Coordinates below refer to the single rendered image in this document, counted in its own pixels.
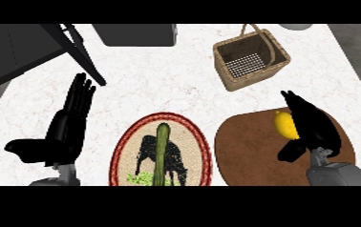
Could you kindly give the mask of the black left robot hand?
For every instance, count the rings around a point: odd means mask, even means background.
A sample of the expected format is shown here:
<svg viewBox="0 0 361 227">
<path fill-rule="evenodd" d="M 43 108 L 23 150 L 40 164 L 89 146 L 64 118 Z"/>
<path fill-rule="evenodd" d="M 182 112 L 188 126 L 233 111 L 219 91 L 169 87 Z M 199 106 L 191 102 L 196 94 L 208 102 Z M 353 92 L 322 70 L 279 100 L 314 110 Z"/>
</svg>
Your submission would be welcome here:
<svg viewBox="0 0 361 227">
<path fill-rule="evenodd" d="M 64 108 L 52 118 L 45 139 L 17 139 L 5 147 L 24 163 L 43 162 L 48 167 L 76 163 L 83 148 L 95 90 L 86 74 L 79 73 L 69 90 Z"/>
</svg>

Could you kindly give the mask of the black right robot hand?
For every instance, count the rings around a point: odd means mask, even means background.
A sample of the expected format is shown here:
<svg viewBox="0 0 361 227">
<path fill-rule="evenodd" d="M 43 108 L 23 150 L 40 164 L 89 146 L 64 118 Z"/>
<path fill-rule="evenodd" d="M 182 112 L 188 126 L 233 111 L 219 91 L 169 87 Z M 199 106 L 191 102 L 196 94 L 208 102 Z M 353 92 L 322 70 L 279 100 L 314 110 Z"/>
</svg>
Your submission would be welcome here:
<svg viewBox="0 0 361 227">
<path fill-rule="evenodd" d="M 279 152 L 279 160 L 295 162 L 307 153 L 322 149 L 324 157 L 335 157 L 342 150 L 342 138 L 326 112 L 308 102 L 293 91 L 282 91 L 296 132 L 298 139 L 292 139 Z"/>
</svg>

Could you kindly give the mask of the yellow lemon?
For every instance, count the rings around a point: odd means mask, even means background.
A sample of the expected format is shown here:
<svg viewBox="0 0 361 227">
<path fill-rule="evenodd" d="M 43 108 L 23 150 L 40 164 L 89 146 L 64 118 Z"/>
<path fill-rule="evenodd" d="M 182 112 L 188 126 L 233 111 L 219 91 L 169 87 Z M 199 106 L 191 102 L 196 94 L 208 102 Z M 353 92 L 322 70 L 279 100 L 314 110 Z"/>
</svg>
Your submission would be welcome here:
<svg viewBox="0 0 361 227">
<path fill-rule="evenodd" d="M 293 123 L 292 115 L 286 112 L 276 112 L 274 125 L 280 135 L 288 139 L 298 139 L 299 134 Z"/>
</svg>

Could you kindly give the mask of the brown wooden cutting board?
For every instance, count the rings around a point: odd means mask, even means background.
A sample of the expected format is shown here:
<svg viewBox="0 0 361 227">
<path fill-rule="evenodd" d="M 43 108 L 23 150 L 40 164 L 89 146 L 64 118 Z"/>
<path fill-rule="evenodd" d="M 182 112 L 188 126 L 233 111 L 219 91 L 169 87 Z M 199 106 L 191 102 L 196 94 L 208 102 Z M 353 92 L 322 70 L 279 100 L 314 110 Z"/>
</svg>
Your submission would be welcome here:
<svg viewBox="0 0 361 227">
<path fill-rule="evenodd" d="M 311 152 L 295 162 L 279 160 L 279 152 L 289 140 L 274 125 L 277 112 L 289 112 L 302 118 L 308 126 L 317 124 L 319 116 L 279 108 L 233 116 L 219 127 L 215 152 L 219 171 L 230 186 L 308 186 L 307 170 Z"/>
</svg>

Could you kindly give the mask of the green cucumber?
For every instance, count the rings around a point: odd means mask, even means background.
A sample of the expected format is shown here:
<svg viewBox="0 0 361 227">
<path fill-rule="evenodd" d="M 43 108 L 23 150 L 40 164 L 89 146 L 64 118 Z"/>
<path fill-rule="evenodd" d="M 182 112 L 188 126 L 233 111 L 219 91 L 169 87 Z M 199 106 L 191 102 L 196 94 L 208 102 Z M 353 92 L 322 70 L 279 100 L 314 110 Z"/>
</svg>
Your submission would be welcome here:
<svg viewBox="0 0 361 227">
<path fill-rule="evenodd" d="M 156 140 L 156 169 L 154 169 L 154 186 L 166 185 L 166 145 L 169 141 L 171 128 L 162 123 L 157 128 Z"/>
</svg>

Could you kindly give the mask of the oval placemat with horse print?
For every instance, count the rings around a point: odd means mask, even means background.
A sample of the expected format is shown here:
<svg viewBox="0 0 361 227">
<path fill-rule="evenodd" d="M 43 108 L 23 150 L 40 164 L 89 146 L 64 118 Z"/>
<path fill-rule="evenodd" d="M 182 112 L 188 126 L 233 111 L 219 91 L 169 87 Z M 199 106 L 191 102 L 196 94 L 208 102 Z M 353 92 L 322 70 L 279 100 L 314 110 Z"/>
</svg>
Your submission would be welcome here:
<svg viewBox="0 0 361 227">
<path fill-rule="evenodd" d="M 166 123 L 166 186 L 208 186 L 212 155 L 194 122 L 178 113 L 153 113 L 125 132 L 114 149 L 108 185 L 151 186 L 156 168 L 157 129 Z"/>
</svg>

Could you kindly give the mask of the pale grey round object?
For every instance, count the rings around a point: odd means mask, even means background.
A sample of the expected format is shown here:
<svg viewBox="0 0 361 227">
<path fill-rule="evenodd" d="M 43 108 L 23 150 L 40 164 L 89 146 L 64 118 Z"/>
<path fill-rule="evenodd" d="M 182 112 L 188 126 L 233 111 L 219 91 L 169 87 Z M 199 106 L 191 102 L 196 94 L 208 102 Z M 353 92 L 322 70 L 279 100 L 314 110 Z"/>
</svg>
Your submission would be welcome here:
<svg viewBox="0 0 361 227">
<path fill-rule="evenodd" d="M 313 24 L 280 24 L 288 30 L 292 31 L 304 31 L 307 30 Z"/>
</svg>

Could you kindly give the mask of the dark grey box appliance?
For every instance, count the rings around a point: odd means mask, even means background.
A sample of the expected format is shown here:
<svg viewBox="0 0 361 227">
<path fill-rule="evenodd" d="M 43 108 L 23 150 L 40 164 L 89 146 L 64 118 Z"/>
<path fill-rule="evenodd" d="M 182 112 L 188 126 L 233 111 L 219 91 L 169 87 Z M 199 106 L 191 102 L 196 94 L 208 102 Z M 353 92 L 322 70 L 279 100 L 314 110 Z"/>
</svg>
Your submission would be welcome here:
<svg viewBox="0 0 361 227">
<path fill-rule="evenodd" d="M 110 47 L 172 47 L 177 44 L 175 24 L 94 24 Z"/>
</svg>

